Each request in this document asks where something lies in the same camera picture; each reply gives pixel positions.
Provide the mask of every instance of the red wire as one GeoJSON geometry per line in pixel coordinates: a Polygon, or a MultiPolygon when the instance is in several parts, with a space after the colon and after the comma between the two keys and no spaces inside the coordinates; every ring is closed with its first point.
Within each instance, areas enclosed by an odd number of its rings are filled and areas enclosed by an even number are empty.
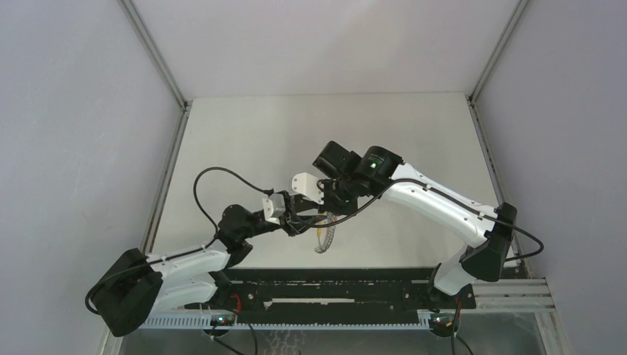
{"type": "Polygon", "coordinates": [[[235,311],[237,311],[237,313],[240,313],[242,311],[242,300],[240,299],[240,295],[232,294],[230,298],[234,298],[237,300],[237,308],[235,308],[235,311]]]}
{"type": "Polygon", "coordinates": [[[457,320],[461,319],[461,309],[463,308],[461,305],[461,301],[459,299],[459,297],[455,297],[455,302],[457,303],[458,307],[459,307],[459,311],[457,312],[457,320]]]}

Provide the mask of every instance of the metal frame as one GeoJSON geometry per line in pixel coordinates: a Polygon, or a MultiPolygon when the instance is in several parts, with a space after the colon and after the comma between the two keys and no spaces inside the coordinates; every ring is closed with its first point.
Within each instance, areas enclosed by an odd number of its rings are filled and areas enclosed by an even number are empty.
{"type": "MultiPolygon", "coordinates": [[[[180,122],[177,127],[177,131],[174,135],[172,147],[170,149],[169,157],[166,162],[166,168],[163,173],[163,179],[159,186],[159,192],[155,198],[153,215],[149,221],[149,225],[146,232],[146,240],[143,244],[144,250],[150,250],[156,231],[158,228],[159,219],[163,213],[163,204],[165,202],[169,182],[172,179],[172,173],[174,164],[176,162],[180,144],[185,131],[187,119],[189,116],[189,105],[185,101],[183,94],[177,86],[166,62],[163,60],[159,49],[157,48],[154,40],[152,39],[148,29],[146,28],[143,19],[141,18],[136,6],[132,0],[118,0],[129,21],[131,22],[135,32],[138,34],[142,45],[146,48],[153,64],[160,72],[163,80],[166,82],[170,89],[174,99],[182,109],[180,116],[180,122]]],[[[508,23],[501,33],[501,37],[498,40],[492,54],[481,73],[481,77],[478,79],[477,84],[472,91],[472,94],[468,97],[468,105],[470,108],[470,114],[475,124],[475,129],[479,141],[481,143],[481,149],[484,153],[484,158],[488,165],[490,177],[495,187],[495,192],[499,202],[502,202],[504,198],[504,189],[501,179],[499,178],[498,170],[495,167],[495,162],[489,148],[488,140],[484,134],[484,128],[481,124],[481,119],[476,111],[477,100],[490,77],[490,74],[494,70],[495,65],[498,63],[498,59],[503,52],[507,42],[510,40],[514,29],[516,28],[524,10],[527,8],[529,0],[520,0],[508,20],[508,23]]],[[[523,265],[523,273],[528,274],[526,271],[526,265],[523,265]]],[[[424,280],[416,280],[416,283],[424,283],[424,280]]],[[[533,280],[533,279],[517,279],[517,280],[501,280],[498,283],[483,283],[477,282],[474,285],[474,294],[477,308],[466,309],[464,313],[486,314],[486,313],[503,313],[503,312],[522,312],[522,313],[534,313],[540,329],[540,335],[543,340],[544,347],[548,354],[565,354],[568,355],[569,349],[566,345],[565,336],[561,328],[559,317],[555,310],[555,304],[550,294],[550,290],[545,280],[533,280]]],[[[358,325],[272,325],[272,324],[257,324],[254,325],[258,329],[284,329],[286,326],[290,326],[291,329],[355,329],[355,330],[371,330],[371,329],[428,329],[427,320],[430,317],[430,312],[417,311],[416,322],[414,323],[401,323],[401,324],[358,324],[358,325]]],[[[159,328],[159,329],[207,329],[211,326],[211,317],[207,317],[208,314],[203,313],[202,310],[189,310],[189,309],[177,309],[166,314],[159,314],[148,318],[142,328],[159,328]]],[[[243,328],[242,325],[235,325],[233,328],[243,328]]],[[[122,339],[115,338],[108,330],[105,330],[99,354],[119,354],[122,346],[122,339]]]]}
{"type": "Polygon", "coordinates": [[[178,85],[176,84],[174,76],[172,76],[172,73],[170,72],[170,69],[166,64],[166,61],[163,59],[161,51],[155,44],[155,40],[152,39],[150,31],[148,31],[148,27],[141,18],[137,7],[132,0],[118,0],[118,3],[122,7],[124,14],[126,14],[126,17],[129,19],[130,24],[133,26],[133,30],[135,30],[135,32],[137,33],[141,44],[148,52],[150,60],[159,71],[159,75],[161,75],[163,80],[166,82],[166,85],[172,93],[172,96],[174,96],[174,99],[176,100],[178,106],[181,108],[181,110],[184,110],[187,107],[187,102],[183,97],[183,93],[180,91],[178,85]]]}
{"type": "Polygon", "coordinates": [[[512,34],[514,33],[518,22],[520,21],[523,13],[525,12],[525,9],[527,8],[527,5],[529,5],[530,2],[531,0],[519,0],[516,4],[516,8],[514,9],[512,15],[509,17],[507,25],[503,29],[501,37],[499,37],[496,46],[494,47],[494,50],[492,50],[492,54],[490,55],[488,62],[484,67],[484,70],[481,72],[477,84],[475,84],[474,89],[472,89],[472,93],[469,97],[470,103],[472,105],[477,102],[477,99],[479,98],[481,91],[483,91],[490,74],[492,74],[492,71],[494,70],[494,67],[498,62],[498,59],[501,57],[503,49],[509,42],[509,39],[512,37],[512,34]]]}
{"type": "MultiPolygon", "coordinates": [[[[475,284],[475,300],[477,308],[464,309],[465,314],[492,314],[492,313],[533,313],[536,314],[538,325],[541,330],[541,336],[545,344],[549,343],[552,352],[548,354],[567,354],[553,352],[553,349],[561,348],[558,341],[557,332],[550,325],[557,319],[555,305],[549,287],[545,280],[501,280],[497,283],[479,282],[475,284]]],[[[309,323],[258,323],[254,320],[251,324],[255,329],[263,330],[281,330],[289,328],[291,330],[403,330],[416,329],[428,330],[429,325],[426,320],[431,317],[432,312],[428,310],[415,310],[413,321],[396,322],[396,323],[379,323],[361,322],[359,324],[345,324],[337,322],[329,322],[325,324],[309,323]]],[[[442,313],[450,314],[455,312],[454,309],[443,309],[442,313]]],[[[218,316],[228,314],[224,310],[202,310],[202,309],[176,309],[149,317],[141,326],[141,329],[211,329],[213,328],[211,320],[218,316]]],[[[233,328],[246,329],[245,324],[236,323],[232,327],[217,328],[233,328]]]]}

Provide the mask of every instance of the white floor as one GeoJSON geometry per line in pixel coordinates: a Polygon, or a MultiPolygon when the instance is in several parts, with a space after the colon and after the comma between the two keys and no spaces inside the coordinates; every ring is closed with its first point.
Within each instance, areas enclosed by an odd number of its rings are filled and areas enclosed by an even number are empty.
{"type": "MultiPolygon", "coordinates": [[[[192,195],[194,178],[202,169],[224,166],[264,189],[279,191],[287,189],[297,173],[323,176],[311,163],[329,140],[360,155],[369,146],[383,146],[445,186],[497,205],[461,93],[198,98],[153,252],[198,245],[213,235],[192,195]]],[[[251,211],[262,208],[261,194],[222,172],[203,177],[199,196],[216,222],[232,203],[251,211]]],[[[249,242],[254,250],[239,267],[435,266],[462,247],[439,224],[384,201],[338,226],[325,254],[313,250],[318,244],[314,230],[297,237],[276,231],[249,242]]]]}

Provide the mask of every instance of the wire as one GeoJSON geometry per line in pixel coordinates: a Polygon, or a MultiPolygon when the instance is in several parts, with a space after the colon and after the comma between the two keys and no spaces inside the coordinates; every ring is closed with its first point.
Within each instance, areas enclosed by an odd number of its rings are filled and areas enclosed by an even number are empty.
{"type": "Polygon", "coordinates": [[[200,178],[208,173],[208,172],[213,172],[213,171],[220,171],[220,172],[227,172],[233,176],[235,176],[236,178],[240,179],[240,181],[242,181],[244,184],[246,184],[248,187],[250,187],[251,189],[261,192],[262,194],[266,194],[268,196],[272,195],[274,193],[274,189],[269,189],[269,190],[264,190],[261,189],[255,185],[253,185],[252,183],[249,183],[245,178],[241,177],[239,174],[237,174],[236,172],[227,169],[227,168],[223,168],[221,166],[212,166],[210,168],[204,169],[203,171],[201,171],[200,173],[198,173],[198,175],[196,176],[196,178],[194,179],[194,188],[193,188],[193,192],[194,192],[194,201],[196,201],[196,206],[198,206],[198,208],[200,209],[200,211],[205,215],[205,217],[207,217],[207,219],[211,222],[211,224],[214,225],[214,228],[216,230],[217,233],[217,224],[215,223],[215,220],[213,218],[211,218],[211,216],[209,215],[209,213],[207,213],[207,211],[205,211],[205,209],[203,208],[203,206],[200,204],[200,200],[198,200],[198,181],[200,180],[200,178]]]}
{"type": "MultiPolygon", "coordinates": [[[[235,311],[235,310],[230,309],[230,308],[225,308],[225,307],[222,307],[221,305],[209,305],[209,307],[211,307],[211,308],[213,308],[213,309],[223,309],[223,310],[225,310],[225,311],[229,311],[229,312],[231,312],[231,313],[235,314],[235,315],[236,315],[236,316],[238,316],[238,317],[239,317],[239,315],[240,315],[240,312],[235,311]]],[[[242,321],[242,322],[243,322],[243,323],[245,323],[245,324],[246,324],[246,325],[247,325],[247,326],[251,329],[251,333],[253,334],[253,341],[254,341],[254,344],[255,344],[255,355],[257,355],[257,353],[259,352],[259,342],[258,342],[258,340],[257,340],[257,333],[255,333],[254,328],[253,328],[253,326],[251,325],[251,323],[246,322],[245,320],[244,320],[244,321],[242,321]]],[[[217,325],[214,325],[214,327],[213,327],[213,328],[209,331],[209,336],[211,336],[211,334],[213,333],[213,331],[215,330],[215,328],[217,328],[217,325]]],[[[218,342],[218,344],[221,344],[222,346],[225,346],[225,345],[226,345],[226,344],[221,343],[221,342],[218,342]]],[[[231,347],[226,347],[226,346],[225,346],[225,348],[229,349],[230,351],[233,351],[233,352],[234,352],[234,353],[236,353],[236,354],[241,354],[240,352],[238,352],[237,350],[235,350],[235,349],[233,349],[233,348],[231,348],[231,347]]]]}
{"type": "Polygon", "coordinates": [[[222,340],[220,340],[219,338],[214,337],[212,339],[213,341],[215,341],[216,343],[222,345],[223,347],[229,349],[230,351],[233,351],[234,353],[236,353],[237,355],[245,355],[243,352],[236,350],[235,348],[233,348],[232,346],[230,346],[229,344],[223,342],[222,340]]]}
{"type": "Polygon", "coordinates": [[[242,299],[239,294],[232,294],[229,298],[234,298],[237,301],[237,312],[242,311],[242,299]]]}
{"type": "MultiPolygon", "coordinates": [[[[346,217],[342,218],[341,220],[336,220],[335,222],[331,222],[331,223],[326,223],[326,224],[312,224],[312,223],[307,223],[305,221],[299,220],[298,222],[311,227],[311,228],[328,228],[328,227],[332,227],[332,226],[337,226],[340,223],[344,223],[346,220],[349,220],[355,216],[357,216],[359,213],[363,212],[368,206],[370,206],[371,204],[373,204],[376,200],[378,200],[381,196],[383,196],[383,194],[392,186],[396,185],[397,183],[414,183],[418,186],[420,186],[423,189],[427,188],[427,184],[420,181],[420,180],[416,180],[416,179],[409,179],[409,178],[405,178],[405,179],[398,179],[398,180],[394,180],[392,181],[392,183],[388,186],[385,187],[385,189],[383,189],[380,193],[377,194],[377,196],[369,199],[368,202],[364,203],[363,206],[359,207],[355,212],[347,215],[346,217]]],[[[538,244],[538,250],[529,253],[529,254],[523,254],[523,255],[518,255],[516,257],[510,257],[508,259],[505,259],[505,261],[513,261],[513,260],[520,260],[520,259],[526,259],[527,257],[533,257],[535,255],[540,254],[543,250],[544,250],[544,243],[542,243],[542,241],[540,241],[540,239],[538,239],[536,236],[534,236],[533,234],[529,233],[528,231],[514,225],[511,223],[508,223],[504,220],[498,220],[494,217],[490,217],[487,216],[485,214],[482,214],[479,210],[474,209],[473,207],[467,206],[465,203],[461,202],[460,200],[454,198],[453,196],[447,194],[446,192],[440,191],[436,188],[429,188],[429,191],[434,192],[444,198],[446,198],[447,200],[453,202],[455,205],[460,206],[461,208],[467,210],[468,212],[471,212],[473,214],[476,214],[478,216],[481,216],[482,218],[485,218],[487,220],[491,220],[494,223],[498,223],[501,224],[502,226],[506,226],[509,227],[519,233],[521,233],[522,235],[528,237],[529,239],[535,241],[538,244]]]]}
{"type": "Polygon", "coordinates": [[[472,350],[470,349],[470,346],[468,346],[468,343],[466,342],[466,340],[462,339],[459,335],[457,336],[457,340],[459,340],[462,344],[464,344],[464,346],[466,347],[470,355],[475,355],[475,353],[473,353],[472,350]]]}
{"type": "Polygon", "coordinates": [[[538,244],[538,250],[528,253],[528,254],[522,254],[522,255],[518,255],[516,257],[508,257],[507,259],[505,259],[505,261],[513,261],[513,260],[520,260],[520,259],[526,259],[527,257],[534,257],[535,255],[540,254],[543,250],[544,250],[544,243],[542,243],[541,240],[539,240],[536,236],[534,236],[533,234],[529,233],[528,231],[515,226],[511,223],[505,222],[503,220],[497,220],[496,218],[492,218],[490,216],[484,216],[485,219],[487,220],[491,220],[492,222],[496,222],[499,223],[503,226],[506,227],[510,227],[511,229],[514,229],[515,231],[517,231],[518,233],[521,233],[522,235],[524,235],[525,237],[528,237],[529,239],[533,240],[534,242],[536,242],[538,244]]]}
{"type": "Polygon", "coordinates": [[[325,190],[325,186],[324,186],[323,180],[316,181],[316,187],[318,188],[318,190],[324,191],[325,190]]]}
{"type": "Polygon", "coordinates": [[[98,310],[97,310],[97,309],[93,308],[93,307],[92,307],[92,305],[90,305],[90,304],[89,304],[89,301],[90,301],[90,300],[91,300],[91,298],[94,296],[94,294],[96,294],[96,292],[100,291],[101,287],[102,287],[105,283],[109,282],[111,279],[113,279],[113,278],[115,278],[115,277],[119,277],[119,276],[124,275],[124,274],[129,274],[129,273],[131,273],[131,271],[137,271],[137,270],[139,270],[139,269],[141,269],[141,268],[145,268],[145,267],[150,266],[150,265],[154,265],[154,264],[158,264],[158,263],[163,263],[163,262],[165,262],[165,261],[170,261],[170,260],[177,259],[177,258],[179,258],[179,257],[186,257],[187,255],[190,255],[190,254],[193,254],[193,253],[197,253],[197,252],[199,252],[199,251],[202,251],[202,250],[207,249],[208,247],[210,247],[210,246],[211,246],[211,244],[215,243],[215,241],[216,241],[216,240],[217,240],[217,239],[216,239],[216,236],[214,235],[213,239],[211,239],[211,241],[210,241],[209,243],[207,243],[206,245],[201,246],[201,247],[199,247],[199,248],[192,249],[192,250],[190,250],[190,251],[185,251],[185,252],[180,253],[180,254],[175,254],[175,255],[172,255],[172,256],[168,256],[168,257],[166,257],[165,259],[157,259],[157,260],[153,260],[153,261],[151,261],[150,263],[145,263],[145,264],[142,264],[142,265],[133,266],[133,267],[131,267],[131,268],[124,269],[124,270],[122,270],[122,271],[116,272],[116,273],[115,273],[115,274],[113,274],[113,275],[108,276],[106,279],[104,279],[104,280],[100,281],[99,283],[96,283],[96,284],[95,284],[95,285],[94,285],[94,286],[93,286],[93,287],[92,287],[92,288],[91,288],[91,289],[87,292],[87,295],[85,296],[85,307],[87,308],[87,310],[88,310],[88,311],[92,312],[93,314],[100,314],[100,313],[98,313],[98,310]]]}
{"type": "Polygon", "coordinates": [[[459,314],[461,313],[461,301],[457,301],[457,308],[455,309],[455,314],[453,315],[453,328],[451,329],[451,351],[453,355],[456,355],[455,352],[455,325],[457,324],[457,319],[459,318],[459,314]]]}

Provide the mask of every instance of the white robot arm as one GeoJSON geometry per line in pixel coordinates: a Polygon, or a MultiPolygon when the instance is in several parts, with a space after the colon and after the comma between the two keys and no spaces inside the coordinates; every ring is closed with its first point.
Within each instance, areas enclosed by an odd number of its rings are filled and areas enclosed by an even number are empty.
{"type": "Polygon", "coordinates": [[[434,302],[454,297],[477,279],[499,279],[512,241],[513,206],[505,203],[495,209],[465,198],[378,146],[361,157],[331,141],[313,165],[328,178],[298,174],[292,179],[293,193],[267,191],[258,212],[228,206],[214,238],[226,252],[209,248],[213,242],[165,255],[144,256],[131,249],[90,290],[86,306],[104,318],[114,335],[128,334],[150,314],[209,302],[219,291],[220,271],[238,264],[252,250],[246,239],[277,229],[297,235],[311,227],[335,226],[379,198],[432,218],[467,245],[435,269],[429,290],[434,302]],[[357,198],[363,196],[373,198],[357,208],[357,198]],[[319,225],[324,217],[298,215],[307,210],[346,217],[319,225]]]}

